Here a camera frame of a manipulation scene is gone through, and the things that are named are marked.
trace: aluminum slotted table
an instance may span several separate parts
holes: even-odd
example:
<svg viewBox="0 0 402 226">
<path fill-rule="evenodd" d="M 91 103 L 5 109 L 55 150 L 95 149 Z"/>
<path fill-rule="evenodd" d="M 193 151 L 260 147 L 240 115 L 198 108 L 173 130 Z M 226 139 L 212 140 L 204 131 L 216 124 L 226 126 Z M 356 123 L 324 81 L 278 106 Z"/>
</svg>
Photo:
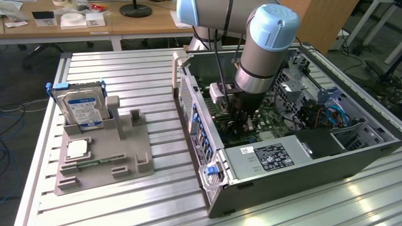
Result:
<svg viewBox="0 0 402 226">
<path fill-rule="evenodd" d="M 230 216 L 208 218 L 172 94 L 172 60 L 178 50 L 182 49 L 78 53 L 61 60 L 55 82 L 79 83 L 103 78 L 109 95 L 121 97 L 121 113 L 140 108 L 148 114 L 157 172 L 145 178 L 57 196 L 65 118 L 50 101 L 15 225 L 401 224 L 401 151 L 344 181 Z M 325 58 L 324 61 L 339 70 Z"/>
</svg>

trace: robotic arm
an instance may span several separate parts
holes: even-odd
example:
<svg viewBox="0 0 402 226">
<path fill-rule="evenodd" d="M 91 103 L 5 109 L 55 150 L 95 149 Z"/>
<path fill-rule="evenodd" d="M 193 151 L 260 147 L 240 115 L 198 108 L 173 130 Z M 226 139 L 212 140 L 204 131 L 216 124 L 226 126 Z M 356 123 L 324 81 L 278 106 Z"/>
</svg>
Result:
<svg viewBox="0 0 402 226">
<path fill-rule="evenodd" d="M 232 106 L 236 124 L 237 121 L 245 124 L 261 106 L 301 24 L 292 9 L 278 4 L 261 5 L 268 1 L 260 1 L 260 7 L 256 8 L 257 2 L 250 4 L 244 0 L 178 1 L 178 17 L 184 23 L 248 33 L 236 75 L 236 89 L 240 91 L 233 92 L 228 103 Z"/>
</svg>

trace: gray floor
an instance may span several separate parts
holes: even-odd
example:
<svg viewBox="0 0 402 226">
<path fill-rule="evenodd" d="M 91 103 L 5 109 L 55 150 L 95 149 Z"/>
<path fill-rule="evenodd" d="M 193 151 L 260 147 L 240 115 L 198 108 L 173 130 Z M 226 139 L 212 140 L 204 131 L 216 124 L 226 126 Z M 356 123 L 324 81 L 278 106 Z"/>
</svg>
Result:
<svg viewBox="0 0 402 226">
<path fill-rule="evenodd" d="M 361 15 L 352 17 L 347 23 L 347 30 L 355 28 Z M 363 37 L 373 25 L 375 21 L 369 21 L 365 25 L 359 37 Z M 380 34 L 372 43 L 372 52 L 364 52 L 359 57 L 361 60 L 376 61 L 384 69 L 388 69 L 389 65 L 384 63 L 388 55 L 392 53 L 393 49 L 397 47 L 402 41 L 402 34 L 397 31 L 384 27 Z M 190 42 L 189 38 L 180 39 L 181 44 L 188 44 Z M 125 42 L 127 49 L 146 48 L 142 46 L 141 40 L 136 42 Z M 38 45 L 29 45 L 29 50 L 33 50 Z M 69 52 L 98 52 L 98 51 L 111 51 L 113 46 L 109 41 L 97 41 L 94 48 L 89 48 L 85 42 L 77 42 L 74 44 L 61 44 L 61 46 Z M 168 39 L 157 39 L 149 41 L 148 48 L 168 48 Z M 47 98 L 45 92 L 45 85 L 47 82 L 54 81 L 55 72 L 59 62 L 59 53 L 49 49 L 35 60 L 33 60 L 34 69 L 31 71 L 25 71 L 22 69 L 22 58 L 29 53 L 27 51 L 21 51 L 15 45 L 10 45 L 6 52 L 0 53 L 0 106 L 10 103 L 26 103 L 37 99 Z M 328 58 L 332 62 L 344 70 L 345 68 L 356 65 L 357 60 L 344 56 L 339 51 L 332 51 L 328 54 Z M 372 75 L 368 75 L 365 71 L 365 65 L 356 67 L 349 70 L 349 73 L 365 79 L 371 79 Z M 396 73 L 397 76 L 402 76 L 402 65 L 399 67 Z M 45 103 L 35 104 L 27 110 L 38 109 L 45 106 Z M 7 145 L 10 151 L 14 153 L 19 171 L 22 174 L 22 186 L 25 187 L 25 181 L 27 179 L 31 159 L 34 155 L 34 150 L 37 146 L 37 139 L 39 136 L 42 121 L 45 112 L 27 113 L 25 116 L 25 128 L 18 133 L 13 139 L 7 140 Z M 3 131 L 9 125 L 11 125 L 13 120 L 0 117 L 0 131 Z M 5 161 L 0 161 L 0 169 L 3 169 Z M 10 167 L 7 173 L 0 177 L 0 197 L 7 196 L 7 194 L 14 190 L 17 185 L 17 174 L 13 167 Z M 14 224 L 17 211 L 21 203 L 19 196 L 22 192 L 18 191 L 14 194 L 14 198 L 0 203 L 0 225 L 9 226 Z"/>
</svg>

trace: paper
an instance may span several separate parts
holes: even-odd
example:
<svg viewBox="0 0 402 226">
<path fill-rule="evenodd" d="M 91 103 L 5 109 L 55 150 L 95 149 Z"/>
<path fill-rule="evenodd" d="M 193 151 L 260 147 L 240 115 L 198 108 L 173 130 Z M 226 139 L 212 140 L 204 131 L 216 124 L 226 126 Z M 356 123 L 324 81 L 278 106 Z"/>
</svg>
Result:
<svg viewBox="0 0 402 226">
<path fill-rule="evenodd" d="M 27 25 L 29 23 L 26 21 L 18 22 L 18 23 L 5 23 L 7 27 L 19 27 L 23 25 Z"/>
<path fill-rule="evenodd" d="M 22 6 L 23 6 L 22 2 L 18 2 L 18 1 L 7 1 L 7 2 L 10 2 L 13 5 L 15 5 L 17 8 L 22 9 Z"/>
<path fill-rule="evenodd" d="M 178 13 L 176 11 L 170 12 L 172 19 L 174 20 L 176 26 L 178 28 L 192 28 L 192 25 L 182 23 L 178 18 Z"/>
</svg>

